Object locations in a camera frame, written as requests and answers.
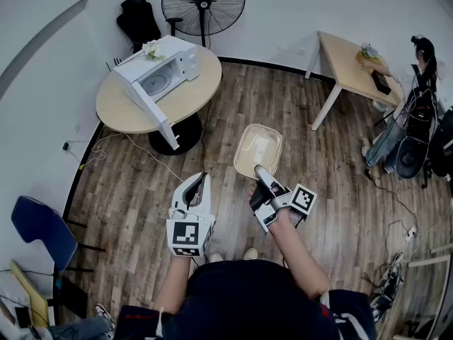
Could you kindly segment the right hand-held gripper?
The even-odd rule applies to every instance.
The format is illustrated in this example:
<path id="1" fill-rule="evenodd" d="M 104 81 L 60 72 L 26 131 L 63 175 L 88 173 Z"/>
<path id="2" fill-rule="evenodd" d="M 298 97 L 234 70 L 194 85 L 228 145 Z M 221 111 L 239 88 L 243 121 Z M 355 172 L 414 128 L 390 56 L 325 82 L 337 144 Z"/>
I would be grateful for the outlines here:
<path id="1" fill-rule="evenodd" d="M 277 212 L 280 209 L 287 208 L 291 214 L 298 217 L 295 228 L 302 220 L 305 221 L 308 218 L 317 199 L 315 192 L 301 184 L 297 184 L 296 188 L 291 191 L 260 164 L 255 165 L 254 171 L 259 182 L 257 182 L 249 204 L 264 233 L 269 232 L 268 227 L 276 221 Z"/>

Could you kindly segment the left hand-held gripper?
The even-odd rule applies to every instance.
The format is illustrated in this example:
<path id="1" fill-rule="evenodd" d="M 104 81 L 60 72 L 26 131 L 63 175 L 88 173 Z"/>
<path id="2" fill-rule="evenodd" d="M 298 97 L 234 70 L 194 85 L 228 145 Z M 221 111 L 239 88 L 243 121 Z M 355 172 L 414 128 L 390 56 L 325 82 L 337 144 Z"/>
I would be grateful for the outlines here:
<path id="1" fill-rule="evenodd" d="M 211 178 L 207 172 L 192 175 L 176 188 L 166 221 L 167 244 L 173 255 L 205 255 L 216 224 L 211 211 Z"/>

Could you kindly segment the beige plastic tray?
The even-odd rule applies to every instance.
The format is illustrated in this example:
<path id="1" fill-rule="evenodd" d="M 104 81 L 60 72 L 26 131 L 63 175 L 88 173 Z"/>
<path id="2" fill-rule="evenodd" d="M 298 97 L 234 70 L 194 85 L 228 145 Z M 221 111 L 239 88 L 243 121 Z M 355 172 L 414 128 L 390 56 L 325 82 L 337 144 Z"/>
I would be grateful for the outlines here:
<path id="1" fill-rule="evenodd" d="M 234 155 L 236 171 L 257 181 L 254 168 L 260 164 L 272 175 L 275 174 L 282 153 L 282 141 L 283 137 L 277 130 L 259 124 L 248 125 Z"/>

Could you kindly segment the white microwave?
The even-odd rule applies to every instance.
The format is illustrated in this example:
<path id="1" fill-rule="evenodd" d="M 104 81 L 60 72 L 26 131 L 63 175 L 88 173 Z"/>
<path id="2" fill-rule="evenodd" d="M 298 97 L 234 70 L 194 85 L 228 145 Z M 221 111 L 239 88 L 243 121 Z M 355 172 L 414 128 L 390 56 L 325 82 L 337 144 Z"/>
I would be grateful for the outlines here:
<path id="1" fill-rule="evenodd" d="M 165 60 L 153 61 L 142 50 L 114 68 L 125 94 L 139 106 L 157 127 L 171 149 L 179 148 L 171 124 L 157 106 L 165 95 L 200 74 L 197 45 L 166 35 L 159 40 Z"/>

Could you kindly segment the person's left forearm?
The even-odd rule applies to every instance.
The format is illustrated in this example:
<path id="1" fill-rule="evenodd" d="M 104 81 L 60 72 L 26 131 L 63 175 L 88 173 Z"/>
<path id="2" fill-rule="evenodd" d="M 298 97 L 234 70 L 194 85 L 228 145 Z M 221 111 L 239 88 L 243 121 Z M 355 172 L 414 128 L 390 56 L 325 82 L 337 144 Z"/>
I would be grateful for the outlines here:
<path id="1" fill-rule="evenodd" d="M 188 256 L 173 256 L 165 280 L 154 301 L 154 310 L 163 310 L 176 314 L 185 299 L 190 272 L 191 258 Z"/>

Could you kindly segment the person's right forearm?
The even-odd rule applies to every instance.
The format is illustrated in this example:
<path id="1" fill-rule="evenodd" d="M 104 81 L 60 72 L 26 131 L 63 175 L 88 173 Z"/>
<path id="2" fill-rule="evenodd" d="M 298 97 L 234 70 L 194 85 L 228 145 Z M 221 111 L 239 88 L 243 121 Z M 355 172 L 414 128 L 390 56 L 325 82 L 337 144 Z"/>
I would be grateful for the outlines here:
<path id="1" fill-rule="evenodd" d="M 327 293 L 330 282 L 322 268 L 304 246 L 291 223 L 287 208 L 278 210 L 277 219 L 268 226 L 297 285 L 309 298 Z"/>

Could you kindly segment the rectangular wooden table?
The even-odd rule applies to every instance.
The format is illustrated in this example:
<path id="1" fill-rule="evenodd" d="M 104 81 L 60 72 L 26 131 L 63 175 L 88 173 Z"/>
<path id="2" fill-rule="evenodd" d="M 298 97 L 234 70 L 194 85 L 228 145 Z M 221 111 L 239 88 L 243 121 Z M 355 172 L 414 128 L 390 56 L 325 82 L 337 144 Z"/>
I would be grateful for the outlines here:
<path id="1" fill-rule="evenodd" d="M 360 50 L 359 45 L 322 31 L 317 32 L 314 51 L 311 54 L 305 74 L 306 79 L 310 77 L 322 50 L 326 54 L 336 84 L 311 125 L 313 131 L 318 129 L 342 90 L 359 94 L 392 108 L 397 107 L 400 103 L 403 98 L 403 91 L 393 78 L 388 77 L 386 79 L 391 89 L 390 93 L 386 95 L 377 90 L 371 74 L 359 68 L 356 59 Z"/>

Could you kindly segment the black swivel chair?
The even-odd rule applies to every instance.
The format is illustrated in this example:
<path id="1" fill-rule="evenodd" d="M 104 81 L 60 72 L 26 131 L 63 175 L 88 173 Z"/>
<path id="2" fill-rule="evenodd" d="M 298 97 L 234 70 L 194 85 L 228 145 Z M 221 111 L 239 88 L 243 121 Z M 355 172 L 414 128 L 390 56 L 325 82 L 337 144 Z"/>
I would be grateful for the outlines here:
<path id="1" fill-rule="evenodd" d="M 398 147 L 395 170 L 401 179 L 412 179 L 422 169 L 428 155 L 429 142 L 405 136 Z"/>

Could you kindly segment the black rectangular box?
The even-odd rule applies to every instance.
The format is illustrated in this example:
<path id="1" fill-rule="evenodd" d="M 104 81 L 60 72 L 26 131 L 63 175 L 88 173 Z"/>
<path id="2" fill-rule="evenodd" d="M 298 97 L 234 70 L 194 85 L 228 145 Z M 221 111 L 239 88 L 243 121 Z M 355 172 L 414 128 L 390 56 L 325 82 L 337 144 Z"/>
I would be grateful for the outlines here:
<path id="1" fill-rule="evenodd" d="M 371 77 L 377 90 L 388 96 L 391 92 L 391 88 L 386 80 L 386 77 L 376 70 L 372 71 Z"/>

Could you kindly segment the white artificial flower bunch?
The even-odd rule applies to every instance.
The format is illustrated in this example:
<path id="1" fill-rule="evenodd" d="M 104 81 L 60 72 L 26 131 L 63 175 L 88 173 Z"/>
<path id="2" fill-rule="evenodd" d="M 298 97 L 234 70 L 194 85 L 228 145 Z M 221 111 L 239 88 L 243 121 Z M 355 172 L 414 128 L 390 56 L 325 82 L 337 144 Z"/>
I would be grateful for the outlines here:
<path id="1" fill-rule="evenodd" d="M 166 56 L 161 53 L 161 46 L 158 40 L 152 40 L 142 44 L 143 55 L 153 61 L 162 61 Z"/>

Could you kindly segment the blue chair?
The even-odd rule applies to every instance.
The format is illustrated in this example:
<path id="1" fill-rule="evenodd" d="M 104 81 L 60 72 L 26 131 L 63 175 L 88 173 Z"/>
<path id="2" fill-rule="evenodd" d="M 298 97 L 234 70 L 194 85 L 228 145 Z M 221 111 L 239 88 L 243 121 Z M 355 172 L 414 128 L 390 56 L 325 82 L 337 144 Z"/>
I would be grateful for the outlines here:
<path id="1" fill-rule="evenodd" d="M 60 273 L 64 271 L 92 273 L 93 270 L 90 268 L 71 267 L 69 262 L 77 249 L 98 252 L 104 252 L 105 249 L 78 242 L 68 225 L 73 224 L 84 229 L 87 228 L 86 225 L 71 220 L 65 222 L 56 210 L 30 196 L 18 197 L 11 213 L 11 221 L 25 243 L 42 242 L 54 263 L 54 270 L 50 274 L 53 296 L 49 300 L 43 300 L 44 305 L 52 307 L 63 305 L 76 316 L 86 318 L 87 293 L 67 277 L 60 276 Z"/>

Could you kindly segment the pale flower bunch in basket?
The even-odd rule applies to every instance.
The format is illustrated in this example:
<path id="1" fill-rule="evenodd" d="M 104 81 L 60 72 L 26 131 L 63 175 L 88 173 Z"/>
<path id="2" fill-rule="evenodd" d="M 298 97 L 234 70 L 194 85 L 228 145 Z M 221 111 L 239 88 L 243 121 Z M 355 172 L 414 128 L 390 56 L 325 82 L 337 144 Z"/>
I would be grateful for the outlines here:
<path id="1" fill-rule="evenodd" d="M 382 62 L 378 50 L 373 48 L 370 43 L 361 44 L 360 50 L 356 54 L 356 60 L 358 62 L 361 62 L 362 60 L 367 60 L 373 62 L 374 64 L 384 66 L 384 63 Z"/>

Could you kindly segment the black tangled equipment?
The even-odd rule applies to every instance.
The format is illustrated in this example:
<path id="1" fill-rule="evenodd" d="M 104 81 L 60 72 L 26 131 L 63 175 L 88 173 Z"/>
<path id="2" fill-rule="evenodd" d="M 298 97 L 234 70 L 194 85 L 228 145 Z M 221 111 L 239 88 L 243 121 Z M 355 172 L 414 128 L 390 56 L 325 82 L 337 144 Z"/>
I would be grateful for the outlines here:
<path id="1" fill-rule="evenodd" d="M 372 296 L 370 307 L 375 323 L 382 320 L 386 311 L 391 308 L 400 284 L 404 283 L 402 257 L 402 252 L 395 255 L 394 260 L 383 275 L 377 291 Z"/>

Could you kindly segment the black standing fan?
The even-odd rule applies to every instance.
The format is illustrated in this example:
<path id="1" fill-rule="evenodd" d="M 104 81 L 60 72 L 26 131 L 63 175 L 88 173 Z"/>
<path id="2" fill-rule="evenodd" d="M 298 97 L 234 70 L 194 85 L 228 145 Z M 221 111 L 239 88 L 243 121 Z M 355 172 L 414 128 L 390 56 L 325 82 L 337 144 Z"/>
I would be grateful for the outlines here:
<path id="1" fill-rule="evenodd" d="M 201 37 L 203 47 L 211 35 L 231 27 L 243 13 L 246 0 L 161 0 L 161 10 L 176 32 Z"/>

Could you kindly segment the black office chair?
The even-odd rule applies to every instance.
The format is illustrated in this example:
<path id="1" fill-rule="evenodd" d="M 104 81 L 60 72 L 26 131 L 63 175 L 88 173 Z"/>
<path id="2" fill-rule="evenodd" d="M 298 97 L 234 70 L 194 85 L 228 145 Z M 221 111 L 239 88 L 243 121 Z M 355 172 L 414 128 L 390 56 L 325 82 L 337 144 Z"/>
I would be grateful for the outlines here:
<path id="1" fill-rule="evenodd" d="M 146 0 L 125 0 L 121 3 L 122 13 L 116 21 L 120 29 L 129 37 L 133 53 L 142 45 L 161 38 L 161 31 L 154 19 L 151 4 Z"/>

